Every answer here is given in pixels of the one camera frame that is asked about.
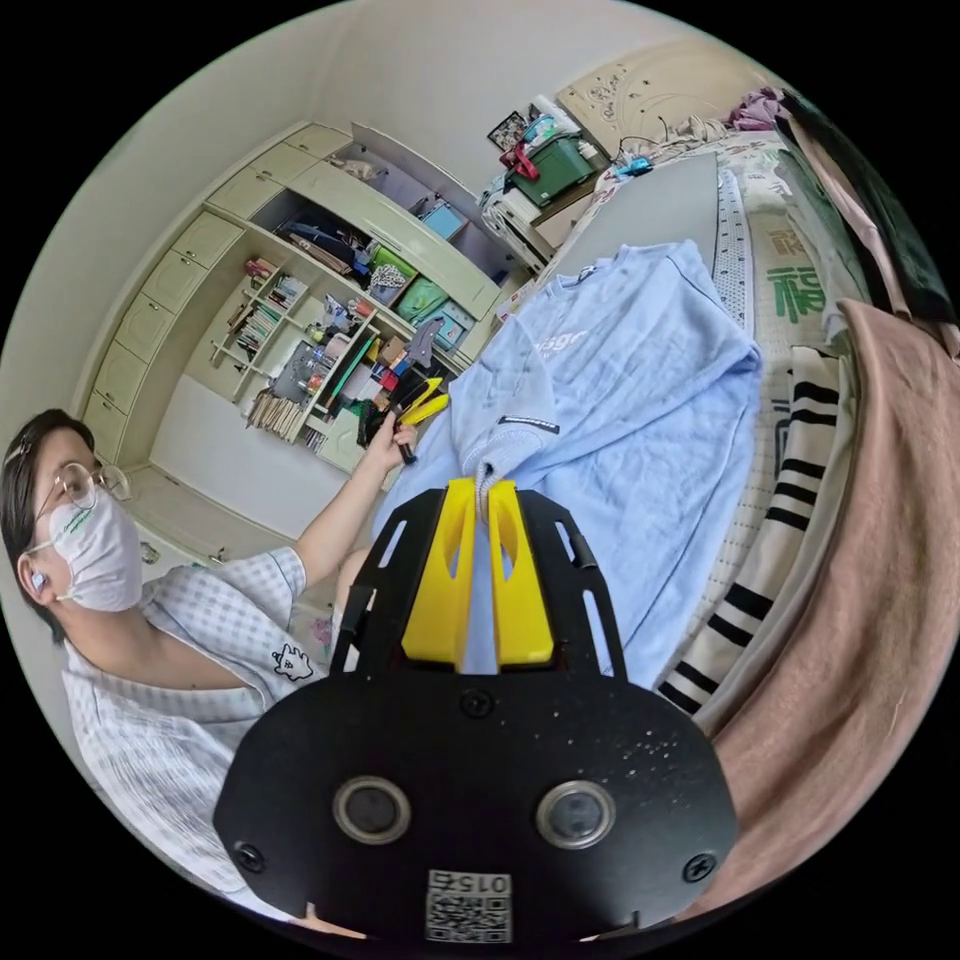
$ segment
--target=screw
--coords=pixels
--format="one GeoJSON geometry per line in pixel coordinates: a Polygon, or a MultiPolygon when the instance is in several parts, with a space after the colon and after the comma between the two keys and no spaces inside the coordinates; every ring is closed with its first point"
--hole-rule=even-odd
{"type": "Polygon", "coordinates": [[[460,698],[460,709],[473,720],[482,720],[493,713],[493,697],[485,690],[468,690],[460,698]]]}
{"type": "Polygon", "coordinates": [[[244,870],[250,873],[259,873],[263,869],[263,854],[249,843],[238,843],[234,849],[237,852],[237,861],[244,870]]]}
{"type": "Polygon", "coordinates": [[[698,853],[683,868],[685,883],[699,883],[717,869],[717,858],[712,853],[698,853]]]}

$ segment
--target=qr code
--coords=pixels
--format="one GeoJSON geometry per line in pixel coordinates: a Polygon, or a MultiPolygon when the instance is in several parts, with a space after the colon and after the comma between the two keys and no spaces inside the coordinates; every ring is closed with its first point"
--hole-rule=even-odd
{"type": "Polygon", "coordinates": [[[427,891],[426,938],[442,943],[510,943],[511,898],[502,892],[480,892],[484,874],[437,874],[427,891]],[[464,893],[464,888],[473,892],[464,893]]]}

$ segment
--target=light blue sweatshirt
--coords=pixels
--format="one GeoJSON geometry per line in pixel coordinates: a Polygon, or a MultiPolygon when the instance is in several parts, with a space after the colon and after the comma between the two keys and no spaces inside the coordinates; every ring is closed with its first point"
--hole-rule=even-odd
{"type": "MultiPolygon", "coordinates": [[[[554,277],[451,384],[450,406],[374,523],[458,476],[566,507],[610,589],[631,680],[670,659],[753,455],[761,359],[692,241],[622,247],[554,277]]],[[[468,667],[495,669],[489,540],[478,530],[468,667]]],[[[609,657],[597,645],[601,668],[609,657]]]]}

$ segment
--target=person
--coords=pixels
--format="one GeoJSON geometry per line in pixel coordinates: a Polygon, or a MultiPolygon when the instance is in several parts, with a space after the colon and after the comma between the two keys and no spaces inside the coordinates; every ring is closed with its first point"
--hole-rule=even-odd
{"type": "Polygon", "coordinates": [[[325,676],[288,632],[308,588],[350,563],[387,474],[402,461],[385,420],[330,504],[291,547],[212,569],[181,566],[142,584],[130,489],[96,456],[91,431],[47,410],[14,437],[0,475],[0,530],[26,603],[63,648],[80,754],[120,815],[187,873],[261,915],[327,932],[257,898],[212,816],[241,738],[280,698],[325,676]]]}

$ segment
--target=green storage box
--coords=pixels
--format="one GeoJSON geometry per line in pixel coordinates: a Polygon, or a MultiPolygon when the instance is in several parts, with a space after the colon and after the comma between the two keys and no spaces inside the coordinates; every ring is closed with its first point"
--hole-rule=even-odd
{"type": "Polygon", "coordinates": [[[540,171],[536,180],[529,180],[516,171],[508,174],[514,186],[538,207],[545,207],[564,190],[588,180],[596,172],[577,150],[579,137],[559,136],[548,140],[529,154],[530,162],[540,171]]]}

